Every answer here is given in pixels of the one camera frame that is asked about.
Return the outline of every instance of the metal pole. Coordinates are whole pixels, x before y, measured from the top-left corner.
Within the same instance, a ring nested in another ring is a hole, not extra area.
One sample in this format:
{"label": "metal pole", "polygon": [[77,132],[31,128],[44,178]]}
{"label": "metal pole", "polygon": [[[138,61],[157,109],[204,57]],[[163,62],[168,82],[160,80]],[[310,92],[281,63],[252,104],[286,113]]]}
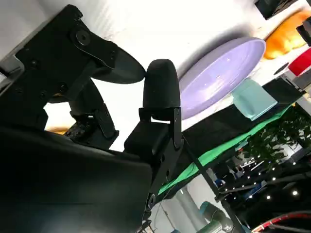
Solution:
{"label": "metal pole", "polygon": [[176,198],[179,201],[181,207],[184,209],[196,231],[199,231],[206,226],[207,221],[205,220],[204,216],[200,214],[198,207],[196,206],[186,187],[183,187],[176,193]]}
{"label": "metal pole", "polygon": [[[207,182],[209,187],[212,189],[213,193],[216,195],[215,199],[217,201],[217,199],[218,199],[217,197],[219,196],[218,188],[215,186],[215,184],[212,181],[212,179],[206,173],[206,170],[204,169],[204,167],[202,166],[202,164],[200,163],[198,158],[195,157],[195,155],[192,153],[190,145],[189,145],[188,141],[186,140],[186,138],[184,137],[184,135],[182,135],[182,137],[185,140],[184,148],[187,150],[187,152],[188,152],[187,154],[188,154],[189,158],[197,166],[197,168],[199,169],[200,173],[204,177],[205,181]],[[234,224],[235,229],[238,232],[244,232],[244,229],[243,229],[242,225],[240,224],[240,222],[239,222],[238,218],[236,217],[236,215],[231,211],[230,206],[228,205],[228,203],[225,200],[223,200],[221,203],[222,203],[224,209],[227,211],[229,217],[231,218],[231,220],[232,220],[232,222]]]}
{"label": "metal pole", "polygon": [[204,228],[199,230],[197,233],[218,233],[223,229],[222,225],[218,221],[211,221]]}

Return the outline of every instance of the lavender plate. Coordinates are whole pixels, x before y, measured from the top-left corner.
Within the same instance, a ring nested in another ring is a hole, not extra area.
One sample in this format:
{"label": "lavender plate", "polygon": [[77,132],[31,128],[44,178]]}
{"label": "lavender plate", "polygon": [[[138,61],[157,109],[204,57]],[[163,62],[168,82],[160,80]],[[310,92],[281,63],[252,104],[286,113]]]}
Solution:
{"label": "lavender plate", "polygon": [[205,55],[179,80],[182,119],[204,111],[229,94],[247,78],[265,50],[264,40],[242,37]]}

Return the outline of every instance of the green cloth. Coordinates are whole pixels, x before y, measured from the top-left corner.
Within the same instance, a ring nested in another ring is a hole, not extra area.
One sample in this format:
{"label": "green cloth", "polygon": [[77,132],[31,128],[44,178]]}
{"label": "green cloth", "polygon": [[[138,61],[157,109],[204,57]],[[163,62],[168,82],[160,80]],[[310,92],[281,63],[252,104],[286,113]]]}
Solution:
{"label": "green cloth", "polygon": [[[258,131],[260,131],[261,129],[263,129],[267,124],[269,124],[272,121],[275,121],[279,118],[281,118],[281,116],[283,116],[283,114],[287,111],[287,109],[289,109],[289,107],[287,107],[286,109],[284,109],[283,111],[275,114],[272,118],[263,121],[262,123],[258,124],[257,126],[255,126],[254,128],[252,128],[249,132],[244,133],[238,137],[235,137],[233,139],[231,139],[228,142],[225,142],[223,144],[221,144],[218,147],[215,147],[212,150],[209,150],[208,152],[205,152],[204,154],[202,154],[199,158],[199,161],[201,162],[201,164],[203,166],[205,166],[206,164],[208,164],[209,162],[213,161],[215,158],[218,157],[218,155],[220,155],[221,153],[223,153],[224,151],[226,151],[227,149],[231,148],[232,146],[238,144],[239,142],[241,142],[242,140],[244,140],[245,138],[247,138],[248,136],[252,136],[255,133],[257,133]],[[173,185],[177,184],[178,182],[181,182],[182,180],[192,176],[193,174],[195,174],[198,171],[198,168],[196,167],[196,165],[194,163],[190,164],[182,173],[180,173],[180,175],[174,180],[169,182],[168,184],[164,185],[160,191],[159,191],[159,195],[161,193],[163,193],[164,191],[166,191],[167,189],[171,188]]]}

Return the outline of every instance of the orange object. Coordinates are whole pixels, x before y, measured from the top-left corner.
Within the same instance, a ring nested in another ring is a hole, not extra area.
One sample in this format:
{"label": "orange object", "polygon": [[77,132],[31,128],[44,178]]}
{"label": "orange object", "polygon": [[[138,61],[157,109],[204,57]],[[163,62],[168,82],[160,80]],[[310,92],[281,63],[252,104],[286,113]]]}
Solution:
{"label": "orange object", "polygon": [[51,128],[51,129],[48,129],[48,131],[63,135],[67,132],[68,129],[69,128],[65,128],[65,127],[63,127],[63,128]]}
{"label": "orange object", "polygon": [[306,44],[296,28],[311,17],[311,11],[300,11],[286,19],[266,39],[267,49],[264,54],[266,59],[275,59],[287,54],[292,49],[299,48]]}

